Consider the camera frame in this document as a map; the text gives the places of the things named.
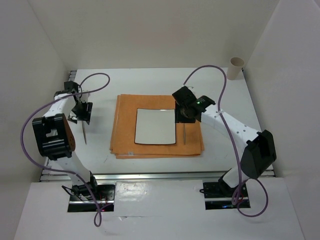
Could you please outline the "white square plate black rim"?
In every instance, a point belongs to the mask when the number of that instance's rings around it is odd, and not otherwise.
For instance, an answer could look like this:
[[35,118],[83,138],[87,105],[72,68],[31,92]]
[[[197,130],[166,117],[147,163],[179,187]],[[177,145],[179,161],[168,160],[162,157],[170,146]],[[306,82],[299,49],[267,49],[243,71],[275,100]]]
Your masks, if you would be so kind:
[[175,110],[137,109],[134,142],[141,145],[175,144]]

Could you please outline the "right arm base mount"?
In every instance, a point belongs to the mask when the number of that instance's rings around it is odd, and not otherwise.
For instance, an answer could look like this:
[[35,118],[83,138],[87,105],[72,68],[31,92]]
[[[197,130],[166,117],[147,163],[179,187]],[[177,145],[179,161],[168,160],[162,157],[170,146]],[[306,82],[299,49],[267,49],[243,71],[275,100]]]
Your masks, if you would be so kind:
[[[218,182],[204,182],[202,189],[199,190],[204,196],[206,210],[228,210],[236,209],[237,206],[232,204],[231,196],[225,196],[218,186]],[[244,185],[239,198],[240,208],[250,208],[250,200],[247,186]]]

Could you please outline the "orange cloth placemat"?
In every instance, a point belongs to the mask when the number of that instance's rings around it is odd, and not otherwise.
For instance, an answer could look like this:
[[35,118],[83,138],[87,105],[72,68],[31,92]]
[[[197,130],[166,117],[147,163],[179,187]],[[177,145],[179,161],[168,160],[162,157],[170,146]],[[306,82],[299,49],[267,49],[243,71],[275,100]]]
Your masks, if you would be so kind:
[[169,145],[136,144],[137,109],[174,109],[175,100],[171,95],[135,95],[117,96],[110,152],[117,159],[182,158],[199,156],[205,150],[201,125],[188,123],[186,144],[184,145],[183,125],[176,127],[176,143]]

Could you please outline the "silver fork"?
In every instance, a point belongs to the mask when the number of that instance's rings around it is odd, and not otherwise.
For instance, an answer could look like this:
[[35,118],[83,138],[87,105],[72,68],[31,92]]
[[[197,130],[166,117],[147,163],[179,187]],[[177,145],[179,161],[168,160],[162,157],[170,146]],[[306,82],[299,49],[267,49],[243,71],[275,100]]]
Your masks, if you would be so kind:
[[82,134],[83,134],[84,143],[87,145],[87,136],[86,136],[85,121],[81,121],[81,128],[82,128]]

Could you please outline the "beige paper cup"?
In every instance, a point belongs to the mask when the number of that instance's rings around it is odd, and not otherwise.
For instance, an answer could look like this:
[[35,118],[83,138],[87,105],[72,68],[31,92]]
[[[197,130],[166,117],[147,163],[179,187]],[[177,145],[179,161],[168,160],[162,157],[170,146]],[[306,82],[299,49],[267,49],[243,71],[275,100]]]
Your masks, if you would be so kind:
[[240,57],[232,57],[229,60],[226,77],[228,80],[235,80],[245,65],[245,61]]

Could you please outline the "silver table knife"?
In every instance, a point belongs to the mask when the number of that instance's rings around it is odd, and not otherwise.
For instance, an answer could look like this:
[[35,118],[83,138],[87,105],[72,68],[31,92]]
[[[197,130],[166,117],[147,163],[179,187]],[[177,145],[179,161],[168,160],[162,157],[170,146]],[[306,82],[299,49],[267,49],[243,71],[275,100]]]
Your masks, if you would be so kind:
[[183,144],[186,145],[186,124],[183,123]]

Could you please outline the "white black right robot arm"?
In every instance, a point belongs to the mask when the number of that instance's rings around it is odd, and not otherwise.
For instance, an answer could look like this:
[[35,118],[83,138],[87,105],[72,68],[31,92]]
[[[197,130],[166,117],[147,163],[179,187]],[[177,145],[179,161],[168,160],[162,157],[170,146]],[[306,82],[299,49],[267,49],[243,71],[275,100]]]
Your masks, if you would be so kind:
[[186,86],[172,94],[175,100],[175,122],[193,124],[202,122],[232,139],[240,166],[230,169],[218,180],[218,190],[223,196],[230,196],[249,179],[258,179],[276,160],[273,135],[264,130],[251,128],[235,119],[209,97],[197,98]]

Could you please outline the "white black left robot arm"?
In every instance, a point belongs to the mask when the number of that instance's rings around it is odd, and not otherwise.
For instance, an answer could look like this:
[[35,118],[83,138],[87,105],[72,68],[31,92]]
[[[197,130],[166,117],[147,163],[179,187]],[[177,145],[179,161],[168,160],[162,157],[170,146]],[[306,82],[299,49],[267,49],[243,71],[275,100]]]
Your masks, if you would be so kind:
[[67,171],[72,181],[70,192],[93,200],[99,195],[99,187],[75,153],[76,141],[69,125],[90,123],[93,103],[88,97],[78,83],[66,81],[64,90],[54,94],[56,102],[42,117],[32,120],[32,127],[40,155]]

